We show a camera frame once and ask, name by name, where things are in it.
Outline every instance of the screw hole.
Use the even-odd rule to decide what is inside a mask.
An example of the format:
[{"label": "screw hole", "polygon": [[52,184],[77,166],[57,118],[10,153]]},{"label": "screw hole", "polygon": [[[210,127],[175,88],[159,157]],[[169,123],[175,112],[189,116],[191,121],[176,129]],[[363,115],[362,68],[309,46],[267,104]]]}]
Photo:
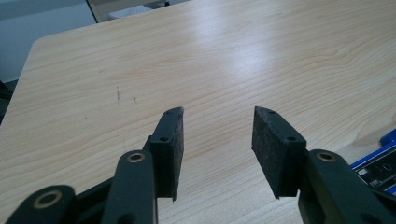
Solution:
[{"label": "screw hole", "polygon": [[319,152],[317,157],[323,161],[335,161],[335,157],[326,152]]},{"label": "screw hole", "polygon": [[118,224],[134,224],[134,221],[136,220],[134,214],[129,213],[121,216],[118,220]]},{"label": "screw hole", "polygon": [[389,164],[383,164],[382,167],[387,171],[392,171],[392,167]]},{"label": "screw hole", "polygon": [[33,208],[42,209],[53,206],[62,199],[62,193],[56,189],[43,193],[33,202]]},{"label": "screw hole", "polygon": [[142,153],[134,153],[128,157],[128,162],[139,162],[145,159],[145,155]]},{"label": "screw hole", "polygon": [[361,220],[363,220],[365,223],[374,223],[374,224],[381,224],[382,221],[378,218],[375,217],[371,214],[368,213],[362,213],[361,214]]}]

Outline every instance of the black rubber pad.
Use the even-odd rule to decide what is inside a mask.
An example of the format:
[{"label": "black rubber pad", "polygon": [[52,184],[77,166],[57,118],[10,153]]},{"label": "black rubber pad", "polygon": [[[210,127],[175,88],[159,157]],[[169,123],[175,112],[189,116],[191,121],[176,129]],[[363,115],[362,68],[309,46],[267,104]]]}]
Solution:
[{"label": "black rubber pad", "polygon": [[297,165],[307,153],[305,139],[275,111],[255,107],[252,149],[278,199],[297,195]]}]

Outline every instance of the wood grain surface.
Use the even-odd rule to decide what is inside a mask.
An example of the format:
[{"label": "wood grain surface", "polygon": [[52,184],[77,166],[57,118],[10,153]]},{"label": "wood grain surface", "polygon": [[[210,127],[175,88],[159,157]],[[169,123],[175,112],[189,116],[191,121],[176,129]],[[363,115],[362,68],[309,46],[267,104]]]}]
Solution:
[{"label": "wood grain surface", "polygon": [[192,0],[44,37],[0,128],[0,221],[32,192],[114,174],[185,107],[177,200],[160,223],[299,223],[250,149],[255,105],[354,161],[396,123],[393,0]]}]

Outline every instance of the floor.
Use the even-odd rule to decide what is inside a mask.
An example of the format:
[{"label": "floor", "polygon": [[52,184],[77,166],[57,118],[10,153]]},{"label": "floor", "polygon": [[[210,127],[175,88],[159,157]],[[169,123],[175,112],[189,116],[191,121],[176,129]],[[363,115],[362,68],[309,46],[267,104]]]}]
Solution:
[{"label": "floor", "polygon": [[[187,1],[189,1],[189,0],[169,0],[168,2],[172,6],[174,4],[187,2]],[[160,7],[164,7],[164,4],[147,4],[147,5],[138,6],[138,7],[130,7],[130,8],[125,8],[120,11],[111,12],[108,15],[111,20],[115,20],[115,19],[119,19],[119,18],[123,18],[123,17],[127,17],[127,16],[132,16],[132,15],[138,14],[138,13],[151,11],[153,9],[160,8]]]}]

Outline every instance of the white wall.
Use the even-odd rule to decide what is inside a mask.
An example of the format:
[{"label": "white wall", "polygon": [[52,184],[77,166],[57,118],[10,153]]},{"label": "white wall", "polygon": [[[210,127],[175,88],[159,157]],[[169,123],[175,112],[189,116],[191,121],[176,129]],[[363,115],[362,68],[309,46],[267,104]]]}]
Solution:
[{"label": "white wall", "polygon": [[0,80],[20,77],[38,38],[91,24],[85,0],[0,0]]}]

